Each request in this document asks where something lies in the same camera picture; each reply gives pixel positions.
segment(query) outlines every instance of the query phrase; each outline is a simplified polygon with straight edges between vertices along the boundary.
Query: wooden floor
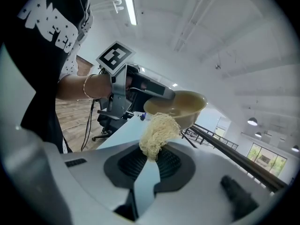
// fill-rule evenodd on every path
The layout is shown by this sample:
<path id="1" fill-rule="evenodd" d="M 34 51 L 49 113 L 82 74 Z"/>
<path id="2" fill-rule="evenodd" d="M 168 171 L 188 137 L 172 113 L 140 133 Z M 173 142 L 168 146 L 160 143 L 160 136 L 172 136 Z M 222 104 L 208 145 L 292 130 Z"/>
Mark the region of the wooden floor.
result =
<path id="1" fill-rule="evenodd" d="M 80 151 L 81 149 L 91 103 L 92 101 L 88 99 L 79 101 L 56 100 L 56 114 L 60 121 L 61 130 L 73 152 Z M 102 127 L 97 122 L 99 115 L 97 110 L 99 109 L 99 103 L 95 103 L 90 137 L 84 150 L 94 150 L 106 140 L 105 138 L 96 139 L 95 142 L 91 140 L 92 137 L 101 135 Z"/>

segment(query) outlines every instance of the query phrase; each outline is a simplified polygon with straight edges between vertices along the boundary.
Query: fluorescent light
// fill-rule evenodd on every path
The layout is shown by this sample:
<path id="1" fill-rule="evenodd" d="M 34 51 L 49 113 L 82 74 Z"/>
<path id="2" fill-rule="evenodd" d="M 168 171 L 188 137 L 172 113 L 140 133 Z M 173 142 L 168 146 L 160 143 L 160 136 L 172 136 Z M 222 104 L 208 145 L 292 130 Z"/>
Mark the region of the fluorescent light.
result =
<path id="1" fill-rule="evenodd" d="M 129 14 L 130 22 L 132 25 L 136 25 L 135 8 L 133 5 L 133 0 L 125 0 L 125 2 Z"/>
<path id="2" fill-rule="evenodd" d="M 299 147 L 297 145 L 295 145 L 295 146 L 292 147 L 292 150 L 294 152 L 299 152 Z"/>

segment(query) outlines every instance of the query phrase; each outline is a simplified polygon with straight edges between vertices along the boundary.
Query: cable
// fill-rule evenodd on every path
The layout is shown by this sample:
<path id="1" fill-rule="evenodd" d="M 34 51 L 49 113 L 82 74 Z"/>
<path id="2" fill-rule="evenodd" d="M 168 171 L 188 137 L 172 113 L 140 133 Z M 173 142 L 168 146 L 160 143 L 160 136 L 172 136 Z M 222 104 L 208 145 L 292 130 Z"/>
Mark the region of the cable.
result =
<path id="1" fill-rule="evenodd" d="M 105 69 L 102 68 L 100 70 L 99 74 L 103 74 L 104 71 L 105 71 Z M 95 100 L 92 101 L 92 105 L 90 106 L 90 115 L 89 115 L 89 118 L 88 118 L 88 122 L 86 123 L 85 135 L 84 135 L 84 140 L 83 140 L 83 143 L 82 143 L 82 146 L 81 146 L 81 151 L 83 151 L 83 149 L 85 148 L 86 144 L 88 143 L 89 136 L 90 136 L 90 129 L 92 127 L 91 120 L 92 120 L 92 115 L 93 115 L 94 103 L 95 103 Z"/>
<path id="2" fill-rule="evenodd" d="M 70 129 L 70 128 L 75 128 L 75 127 L 77 127 L 77 126 L 79 126 L 79 125 L 83 125 L 83 124 L 87 124 L 87 122 L 79 123 L 79 124 L 77 124 L 77 125 L 74 125 L 74 126 L 65 128 L 64 130 L 62 130 L 62 132 L 63 132 L 63 131 L 66 131 L 66 130 L 68 130 L 68 129 Z"/>

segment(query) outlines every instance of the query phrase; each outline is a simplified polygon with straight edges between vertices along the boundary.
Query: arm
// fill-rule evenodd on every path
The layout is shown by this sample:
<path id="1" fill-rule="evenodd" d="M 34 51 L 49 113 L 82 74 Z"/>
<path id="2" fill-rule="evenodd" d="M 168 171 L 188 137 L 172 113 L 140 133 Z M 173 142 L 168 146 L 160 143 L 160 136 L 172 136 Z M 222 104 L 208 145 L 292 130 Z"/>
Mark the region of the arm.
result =
<path id="1" fill-rule="evenodd" d="M 67 75 L 58 83 L 56 97 L 62 100 L 87 99 L 83 85 L 87 76 Z M 93 75 L 86 81 L 85 92 L 92 98 L 108 98 L 112 92 L 109 75 Z"/>

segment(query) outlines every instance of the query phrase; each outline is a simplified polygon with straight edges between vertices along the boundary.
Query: window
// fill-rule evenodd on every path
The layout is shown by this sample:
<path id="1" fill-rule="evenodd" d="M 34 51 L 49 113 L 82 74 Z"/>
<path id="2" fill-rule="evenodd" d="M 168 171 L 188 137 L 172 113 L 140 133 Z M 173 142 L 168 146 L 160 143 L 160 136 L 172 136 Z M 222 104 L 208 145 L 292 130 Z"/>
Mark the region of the window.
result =
<path id="1" fill-rule="evenodd" d="M 286 158 L 255 143 L 252 145 L 247 158 L 263 167 L 276 177 L 280 174 L 286 162 Z"/>

